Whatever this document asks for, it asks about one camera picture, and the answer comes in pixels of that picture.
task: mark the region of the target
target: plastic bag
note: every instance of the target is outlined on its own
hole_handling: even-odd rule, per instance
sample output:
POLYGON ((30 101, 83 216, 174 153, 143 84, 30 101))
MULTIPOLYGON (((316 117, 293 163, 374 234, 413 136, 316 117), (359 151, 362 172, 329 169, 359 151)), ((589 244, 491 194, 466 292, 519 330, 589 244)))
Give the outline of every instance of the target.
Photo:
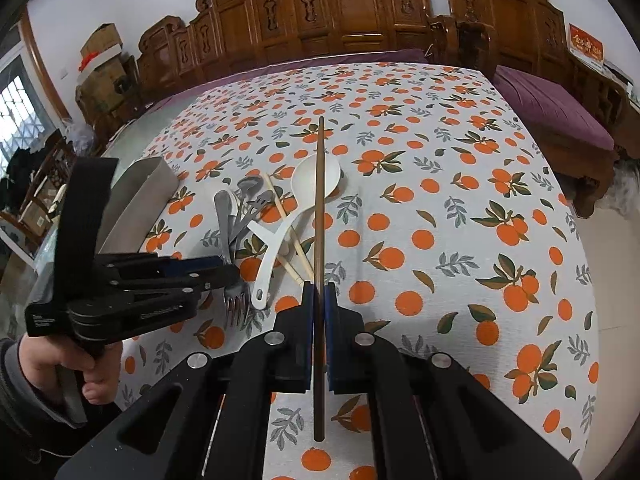
POLYGON ((613 167, 614 177, 598 207, 613 209, 628 217, 640 209, 640 172, 635 160, 619 160, 613 167))
POLYGON ((89 155, 95 142, 95 133, 91 126, 86 123, 75 123, 68 119, 63 119, 65 131, 62 136, 67 142, 71 141, 76 155, 89 155))

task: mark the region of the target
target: floor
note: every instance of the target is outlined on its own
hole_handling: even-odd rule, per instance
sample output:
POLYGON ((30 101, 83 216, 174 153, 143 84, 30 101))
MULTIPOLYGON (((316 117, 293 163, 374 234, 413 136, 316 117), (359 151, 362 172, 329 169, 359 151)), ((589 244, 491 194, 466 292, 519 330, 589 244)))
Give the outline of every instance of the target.
MULTIPOLYGON (((106 156, 120 159, 116 178, 137 160, 144 147, 193 97, 175 98, 147 113, 121 134, 106 156)), ((640 412, 640 300, 636 272, 640 269, 640 210, 624 219, 597 208, 578 220, 591 270, 600 333, 598 400, 587 449, 580 462, 584 480, 594 480, 625 439, 640 412)))

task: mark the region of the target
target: orange patterned tablecloth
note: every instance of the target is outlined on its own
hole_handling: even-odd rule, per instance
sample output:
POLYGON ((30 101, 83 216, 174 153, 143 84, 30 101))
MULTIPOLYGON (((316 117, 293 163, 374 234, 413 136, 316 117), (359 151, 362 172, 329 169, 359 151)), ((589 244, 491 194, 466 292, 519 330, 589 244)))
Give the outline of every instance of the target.
MULTIPOLYGON (((343 170, 326 205, 326 278, 341 306, 404 352, 452 354, 577 464, 598 379, 593 291, 582 245, 546 160, 480 73, 411 63, 321 66, 201 95, 146 149, 173 165, 178 192, 143 250, 216 249, 215 184, 267 171, 289 179, 314 149, 318 117, 343 170)), ((275 209, 262 222, 275 230, 275 209)), ((297 231, 311 245, 310 217, 297 231)), ((264 248, 238 257, 255 278, 264 248)), ((302 266, 292 263, 302 274, 302 266)), ((129 406, 194 351, 237 351, 298 304, 282 268, 271 304, 224 330, 219 291, 196 318, 126 342, 118 402, 129 406)), ((274 396, 265 479, 374 477, 366 396, 327 397, 327 438, 312 438, 310 394, 274 396)))

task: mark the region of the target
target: white wall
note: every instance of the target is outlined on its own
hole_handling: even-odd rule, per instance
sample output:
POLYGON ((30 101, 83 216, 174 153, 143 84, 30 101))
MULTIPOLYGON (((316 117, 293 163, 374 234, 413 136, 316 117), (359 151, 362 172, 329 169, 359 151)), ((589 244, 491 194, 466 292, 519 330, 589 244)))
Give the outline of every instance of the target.
MULTIPOLYGON (((605 45, 605 56, 640 86, 640 52, 607 0, 551 0, 564 20, 605 45)), ((118 27, 126 52, 139 56, 140 35, 167 14, 185 23, 196 16, 195 0, 31 0, 31 25, 49 75, 74 118, 81 118, 74 95, 80 48, 102 23, 118 27), (62 72, 68 75, 62 78, 62 72)), ((447 0, 431 0, 435 14, 448 14, 447 0)))

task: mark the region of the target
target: wooden backrest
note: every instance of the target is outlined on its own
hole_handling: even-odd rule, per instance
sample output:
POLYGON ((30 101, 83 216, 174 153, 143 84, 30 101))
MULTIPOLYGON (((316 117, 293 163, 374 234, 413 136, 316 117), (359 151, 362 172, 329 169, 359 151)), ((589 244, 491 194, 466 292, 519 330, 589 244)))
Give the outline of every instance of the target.
POLYGON ((449 0, 449 6, 459 20, 495 27, 498 64, 566 84, 564 17, 549 0, 449 0))
POLYGON ((140 39, 143 90, 171 95, 222 76, 323 54, 427 50, 429 0, 196 0, 140 39))

